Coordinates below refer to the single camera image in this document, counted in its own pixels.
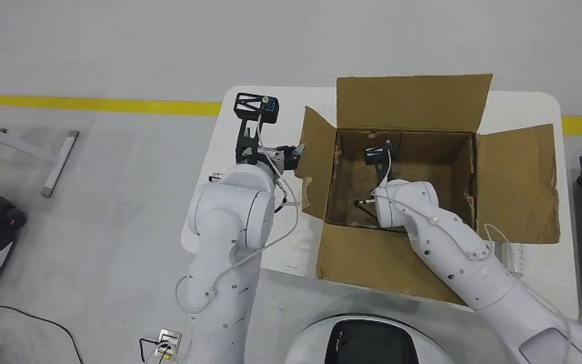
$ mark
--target metal stand leg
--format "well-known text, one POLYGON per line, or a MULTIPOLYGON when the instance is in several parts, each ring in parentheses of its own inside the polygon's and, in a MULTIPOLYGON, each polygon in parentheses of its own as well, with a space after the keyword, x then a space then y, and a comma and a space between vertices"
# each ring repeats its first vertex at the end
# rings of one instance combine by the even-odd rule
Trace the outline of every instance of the metal stand leg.
POLYGON ((66 135, 65 142, 61 147, 61 151, 58 153, 58 162, 56 163, 56 166, 53 167, 51 174, 48 175, 45 186, 40 193, 43 197, 50 198, 53 195, 56 181, 58 181, 58 178, 61 176, 65 162, 69 158, 69 154, 71 154, 71 149, 73 149, 77 137, 79 137, 79 132, 76 130, 71 130, 66 135))
POLYGON ((42 148, 28 144, 17 137, 9 136, 5 132, 6 129, 0 129, 0 144, 12 147, 18 151, 27 153, 30 156, 40 158, 48 163, 55 165, 51 171, 51 174, 48 175, 45 186, 41 191, 41 195, 43 197, 50 198, 53 195, 56 181, 58 181, 59 176, 61 176, 65 162, 69 158, 71 149, 73 148, 77 137, 79 137, 79 132, 76 130, 69 131, 58 155, 51 154, 42 148))

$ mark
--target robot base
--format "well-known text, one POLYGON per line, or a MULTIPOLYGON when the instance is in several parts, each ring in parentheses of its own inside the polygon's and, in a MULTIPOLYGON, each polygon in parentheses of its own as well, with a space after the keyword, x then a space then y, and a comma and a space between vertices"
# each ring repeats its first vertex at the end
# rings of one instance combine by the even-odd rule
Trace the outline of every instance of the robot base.
POLYGON ((432 339, 391 318, 346 314, 325 318, 295 340, 285 364, 454 364, 432 339))

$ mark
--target cardboard box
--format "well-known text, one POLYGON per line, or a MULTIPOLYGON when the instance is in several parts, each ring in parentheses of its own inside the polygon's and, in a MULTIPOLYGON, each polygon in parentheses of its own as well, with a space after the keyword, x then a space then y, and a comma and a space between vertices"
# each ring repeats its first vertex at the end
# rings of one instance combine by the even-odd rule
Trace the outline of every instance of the cardboard box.
POLYGON ((395 177, 431 182, 440 206, 481 237, 488 222, 510 241, 558 241, 553 126, 479 135, 491 77, 338 78, 337 129, 306 107, 296 175, 304 212, 324 220, 320 278, 462 303, 404 231, 381 230, 354 207, 377 185, 364 150, 387 140, 395 177))

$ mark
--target black cable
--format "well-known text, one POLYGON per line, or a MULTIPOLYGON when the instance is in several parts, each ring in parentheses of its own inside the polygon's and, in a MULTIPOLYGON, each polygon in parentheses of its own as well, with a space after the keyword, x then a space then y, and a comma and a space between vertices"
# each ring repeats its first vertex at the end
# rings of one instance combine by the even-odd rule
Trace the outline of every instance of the black cable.
POLYGON ((81 353, 79 352, 79 348, 78 348, 78 347, 77 347, 77 345, 76 345, 76 341, 75 341, 75 338, 73 337, 73 334, 71 333, 71 331, 69 331, 69 330, 68 330, 66 327, 64 327, 63 325, 61 325, 61 324, 59 324, 59 323, 57 323, 57 322, 51 321, 50 319, 46 319, 46 318, 39 318, 38 316, 32 315, 32 314, 30 314, 30 313, 28 313, 28 312, 24 312, 23 310, 21 310, 21 309, 18 309, 18 308, 11 308, 11 307, 9 307, 9 306, 0 306, 0 308, 10 309, 10 310, 12 310, 12 311, 14 311, 14 312, 18 312, 18 313, 19 313, 19 314, 21 314, 21 315, 28 316, 28 317, 29 317, 29 318, 31 318, 31 319, 39 319, 39 320, 41 320, 41 321, 47 322, 47 323, 49 323, 49 324, 51 324, 51 325, 55 325, 55 326, 57 326, 58 328, 62 329, 64 332, 66 332, 66 335, 68 335, 68 336, 69 336, 69 338, 71 338, 71 341, 73 341, 73 346, 75 347, 76 356, 79 358, 79 363, 81 363, 81 364, 85 364, 85 363, 83 362, 83 359, 81 358, 81 353))
POLYGON ((164 354, 162 354, 162 357, 160 358, 160 361, 157 362, 157 364, 161 364, 162 360, 164 360, 164 357, 166 356, 167 350, 170 349, 170 346, 168 345, 166 347, 166 350, 164 350, 164 354))
POLYGON ((158 346, 160 344, 167 343, 167 340, 153 341, 150 339, 140 338, 139 339, 139 353, 142 356, 142 363, 146 362, 146 358, 144 358, 144 342, 148 342, 150 344, 154 344, 154 345, 158 346))
POLYGON ((275 213, 281 211, 281 208, 283 208, 283 205, 287 203, 287 197, 283 197, 283 201, 281 201, 281 205, 279 205, 279 207, 277 207, 275 209, 275 213))
POLYGON ((359 204, 358 200, 354 201, 354 206, 359 208, 360 210, 364 211, 367 215, 372 217, 376 222, 378 221, 378 217, 376 215, 374 215, 373 213, 371 213, 370 211, 368 211, 366 208, 364 208, 361 204, 359 204))

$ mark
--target box flap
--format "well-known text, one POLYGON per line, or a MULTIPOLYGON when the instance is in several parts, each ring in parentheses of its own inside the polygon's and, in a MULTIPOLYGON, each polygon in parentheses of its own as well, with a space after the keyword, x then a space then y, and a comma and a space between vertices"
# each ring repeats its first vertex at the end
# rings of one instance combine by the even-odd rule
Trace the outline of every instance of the box flap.
POLYGON ((491 77, 340 77, 337 126, 476 132, 491 77))
POLYGON ((305 143, 306 147, 295 175, 303 178, 302 208, 305 213, 324 220, 336 146, 336 129, 314 109, 306 106, 300 143, 305 143))
MULTIPOLYGON (((477 231, 499 228, 512 242, 559 238, 552 125, 477 136, 477 231)), ((500 237, 491 233, 499 241, 500 237)))
POLYGON ((324 224, 317 275, 464 305, 412 250, 407 234, 324 224))

